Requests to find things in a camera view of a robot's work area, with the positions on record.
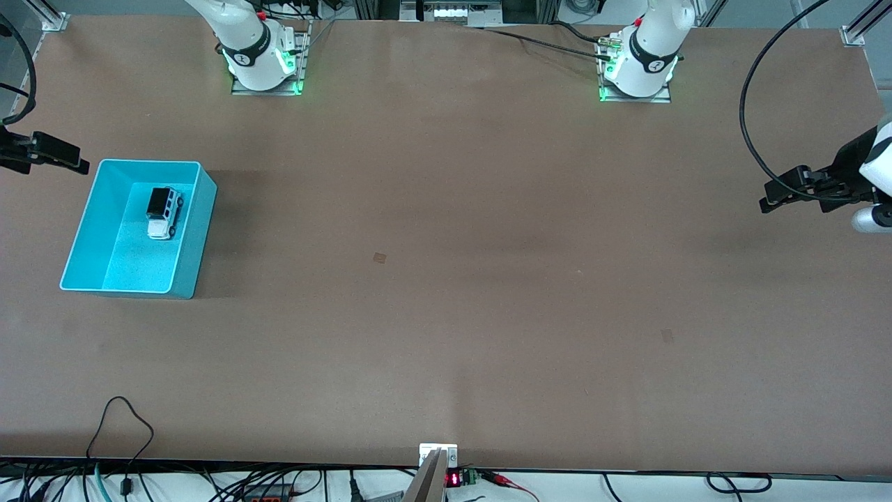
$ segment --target green led light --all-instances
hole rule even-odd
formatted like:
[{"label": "green led light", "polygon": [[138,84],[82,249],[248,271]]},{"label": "green led light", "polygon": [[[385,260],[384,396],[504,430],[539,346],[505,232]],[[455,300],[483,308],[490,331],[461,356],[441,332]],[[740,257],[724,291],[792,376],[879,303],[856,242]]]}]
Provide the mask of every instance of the green led light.
[{"label": "green led light", "polygon": [[283,54],[282,51],[278,49],[276,49],[273,54],[276,55],[276,59],[278,59],[279,64],[282,65],[282,71],[285,73],[294,72],[294,56]]}]

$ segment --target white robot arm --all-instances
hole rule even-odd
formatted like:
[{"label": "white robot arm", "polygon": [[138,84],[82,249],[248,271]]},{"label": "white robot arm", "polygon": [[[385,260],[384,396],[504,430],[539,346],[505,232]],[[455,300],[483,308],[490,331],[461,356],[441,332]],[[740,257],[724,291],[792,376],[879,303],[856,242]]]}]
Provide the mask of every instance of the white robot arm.
[{"label": "white robot arm", "polygon": [[294,29],[261,21],[245,0],[186,0],[214,31],[229,71],[250,90],[274,88],[296,72]]},{"label": "white robot arm", "polygon": [[883,194],[878,198],[885,201],[856,211],[852,226],[863,233],[892,233],[892,113],[883,118],[877,129],[873,148],[858,172]]},{"label": "white robot arm", "polygon": [[[892,233],[892,113],[877,127],[843,145],[831,165],[818,171],[800,165],[780,179],[789,188],[822,197],[824,213],[847,204],[870,202],[870,207],[855,212],[852,226],[862,233]],[[787,187],[774,180],[765,183],[765,198],[759,201],[763,213],[809,200]]]},{"label": "white robot arm", "polygon": [[620,41],[604,78],[634,97],[653,96],[672,77],[678,51],[696,20],[690,0],[648,0],[640,22],[611,33]]}]

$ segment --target toy car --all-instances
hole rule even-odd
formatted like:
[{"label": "toy car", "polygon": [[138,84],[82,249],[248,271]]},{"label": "toy car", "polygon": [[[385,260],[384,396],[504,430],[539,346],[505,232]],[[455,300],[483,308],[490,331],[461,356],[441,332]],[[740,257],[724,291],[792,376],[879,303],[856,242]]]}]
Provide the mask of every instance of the toy car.
[{"label": "toy car", "polygon": [[177,233],[175,226],[183,197],[171,187],[152,188],[145,217],[149,219],[149,238],[167,240]]}]

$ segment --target table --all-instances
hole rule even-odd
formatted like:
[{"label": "table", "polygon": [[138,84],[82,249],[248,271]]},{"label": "table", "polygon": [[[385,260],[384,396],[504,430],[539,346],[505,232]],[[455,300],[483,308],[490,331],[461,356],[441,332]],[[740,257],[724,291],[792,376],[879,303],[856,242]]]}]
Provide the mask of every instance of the table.
[{"label": "table", "polygon": [[[219,196],[196,299],[91,297],[58,289],[91,179],[0,172],[3,453],[82,455],[123,394],[155,457],[892,473],[890,241],[853,208],[759,213],[737,106],[771,34],[695,29],[643,105],[599,103],[581,56],[338,22],[303,96],[259,98],[201,19],[75,18],[15,129],[197,160]],[[829,30],[785,36],[748,111],[778,172],[881,115]],[[145,440],[107,425],[97,454]]]}]

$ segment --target black cable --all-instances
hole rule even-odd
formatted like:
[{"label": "black cable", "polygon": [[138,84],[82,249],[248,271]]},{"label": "black cable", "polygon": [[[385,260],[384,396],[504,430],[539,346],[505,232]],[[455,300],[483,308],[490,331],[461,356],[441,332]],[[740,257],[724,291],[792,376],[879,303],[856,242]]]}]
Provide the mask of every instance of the black cable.
[{"label": "black cable", "polygon": [[139,469],[136,469],[136,475],[139,476],[139,484],[143,485],[143,491],[145,492],[145,497],[149,499],[149,502],[155,502],[155,499],[152,498],[152,493],[149,492],[149,487],[145,485],[145,480],[143,479],[143,472]]},{"label": "black cable", "polygon": [[607,474],[601,473],[601,475],[604,476],[604,482],[607,484],[607,490],[610,491],[610,496],[613,497],[616,502],[623,502],[623,500],[619,498],[619,495],[616,495],[616,492],[613,489],[613,485],[610,484],[610,478],[607,477]]},{"label": "black cable", "polygon": [[802,18],[806,17],[806,15],[810,14],[814,9],[817,9],[821,5],[828,3],[830,0],[817,0],[811,6],[805,8],[801,13],[797,14],[793,17],[787,24],[784,25],[771,40],[765,44],[765,47],[762,48],[762,51],[759,52],[759,55],[756,56],[756,60],[753,61],[753,65],[749,68],[749,73],[747,73],[747,78],[743,81],[743,89],[740,90],[740,107],[739,107],[739,119],[740,119],[740,132],[743,133],[743,140],[747,144],[747,149],[749,153],[756,159],[756,163],[759,164],[759,167],[762,168],[762,171],[768,175],[769,178],[774,180],[775,183],[781,185],[784,189],[788,190],[790,193],[798,195],[807,200],[819,200],[823,202],[841,202],[845,204],[859,202],[860,199],[856,197],[822,197],[816,196],[814,194],[810,194],[808,192],[804,192],[801,190],[797,190],[792,188],[790,185],[785,183],[781,178],[775,174],[771,168],[768,167],[768,164],[762,159],[762,156],[756,151],[756,147],[753,146],[753,141],[749,137],[749,131],[747,130],[747,118],[746,118],[746,107],[747,107],[747,92],[749,91],[749,83],[750,80],[753,79],[753,74],[756,73],[756,68],[758,68],[759,63],[762,62],[765,55],[768,53],[768,50],[772,48],[775,42],[778,41],[778,38],[781,37],[784,33],[787,32],[788,29],[796,25]]},{"label": "black cable", "polygon": [[499,31],[497,29],[484,29],[483,31],[485,31],[487,33],[498,33],[498,34],[504,35],[506,37],[517,38],[518,40],[530,42],[531,44],[536,44],[538,46],[544,46],[544,47],[550,47],[552,49],[555,49],[558,51],[564,51],[564,52],[570,53],[570,54],[584,55],[587,57],[593,57],[595,59],[600,59],[602,61],[610,61],[610,57],[607,56],[606,54],[587,53],[585,51],[579,51],[576,49],[571,49],[570,47],[559,46],[557,44],[551,44],[549,42],[543,42],[541,40],[536,40],[535,38],[529,38],[529,37],[525,37],[523,35],[517,35],[516,33],[508,33],[507,31]]},{"label": "black cable", "polygon": [[212,487],[214,487],[214,491],[217,492],[217,495],[220,494],[220,487],[217,486],[217,482],[214,481],[214,478],[211,476],[211,473],[208,472],[208,468],[202,465],[202,469],[204,469],[204,479],[208,480]]},{"label": "black cable", "polygon": [[96,443],[96,438],[99,437],[99,432],[103,429],[103,424],[105,423],[105,415],[108,414],[109,406],[112,404],[112,402],[114,402],[117,399],[124,401],[124,404],[127,405],[127,408],[130,409],[130,413],[134,416],[134,418],[136,418],[139,422],[141,422],[145,426],[146,429],[149,430],[149,439],[145,442],[145,444],[143,445],[142,448],[139,448],[139,451],[136,452],[136,455],[133,455],[130,458],[130,460],[127,462],[127,465],[133,464],[133,461],[136,460],[136,458],[138,456],[140,456],[140,454],[142,454],[146,448],[149,447],[149,445],[152,443],[152,439],[155,439],[154,427],[152,427],[152,425],[149,422],[147,422],[145,420],[145,418],[143,418],[142,416],[139,415],[139,413],[136,412],[136,410],[133,408],[133,405],[130,404],[130,401],[126,397],[115,396],[115,397],[112,397],[111,399],[109,399],[108,402],[105,403],[105,408],[103,409],[103,416],[99,419],[99,426],[96,427],[96,432],[93,434],[93,438],[90,440],[90,443],[87,445],[87,451],[84,452],[84,456],[87,458],[87,460],[90,459],[90,450],[93,449],[93,445],[94,445],[94,443]]},{"label": "black cable", "polygon": [[1,89],[6,89],[6,90],[8,90],[8,91],[12,91],[12,92],[14,92],[15,94],[18,94],[19,96],[25,96],[25,97],[28,97],[28,93],[27,93],[27,92],[25,92],[25,91],[23,91],[23,90],[21,90],[21,89],[19,89],[19,88],[14,88],[13,86],[11,86],[11,85],[9,85],[9,84],[4,84],[3,82],[0,82],[0,88],[1,88]]},{"label": "black cable", "polygon": [[597,44],[598,39],[603,38],[603,37],[587,37],[587,36],[583,35],[582,33],[580,33],[578,29],[576,29],[572,24],[570,24],[568,22],[554,20],[554,21],[550,22],[549,24],[566,28],[566,29],[570,30],[570,33],[573,33],[573,35],[575,37],[585,40],[586,42],[590,42],[592,44]]},{"label": "black cable", "polygon": [[[728,483],[728,486],[730,488],[723,489],[723,488],[719,488],[719,487],[715,486],[713,484],[713,479],[712,479],[713,476],[718,476],[718,477],[722,478],[726,483]],[[743,502],[743,497],[741,495],[743,493],[765,493],[766,491],[771,489],[771,487],[772,487],[772,477],[771,476],[769,476],[768,474],[765,474],[764,477],[760,477],[759,479],[766,480],[766,481],[768,481],[768,483],[766,483],[765,486],[760,487],[760,488],[741,489],[741,488],[737,488],[737,485],[734,484],[734,481],[731,481],[731,478],[729,478],[728,476],[726,476],[723,473],[706,473],[706,484],[709,485],[709,488],[711,488],[714,491],[717,491],[719,493],[723,493],[724,495],[734,495],[737,497],[737,502]]]},{"label": "black cable", "polygon": [[294,484],[297,482],[297,477],[300,476],[301,473],[303,473],[303,471],[298,471],[297,474],[294,475],[294,479],[291,480],[291,490],[290,490],[291,496],[299,497],[301,495],[306,495],[306,494],[310,493],[311,491],[313,491],[314,489],[318,488],[318,486],[320,484],[322,484],[322,471],[319,470],[319,479],[316,480],[316,484],[314,484],[312,487],[310,487],[310,489],[306,489],[304,491],[300,491],[299,489],[295,490]]},{"label": "black cable", "polygon": [[80,472],[80,488],[84,490],[84,502],[90,502],[90,495],[87,493],[87,462],[84,462],[84,468]]},{"label": "black cable", "polygon": [[28,65],[28,100],[25,102],[25,106],[20,112],[15,115],[10,115],[2,120],[3,125],[10,125],[24,119],[25,115],[31,113],[31,110],[34,110],[34,107],[37,105],[37,71],[34,69],[34,60],[31,58],[31,50],[28,49],[28,44],[25,43],[25,39],[21,37],[21,33],[19,33],[2,13],[0,13],[0,24],[4,25],[10,31],[12,37],[15,38],[15,41],[19,44],[19,48],[22,51],[22,55],[25,56],[25,62]]}]

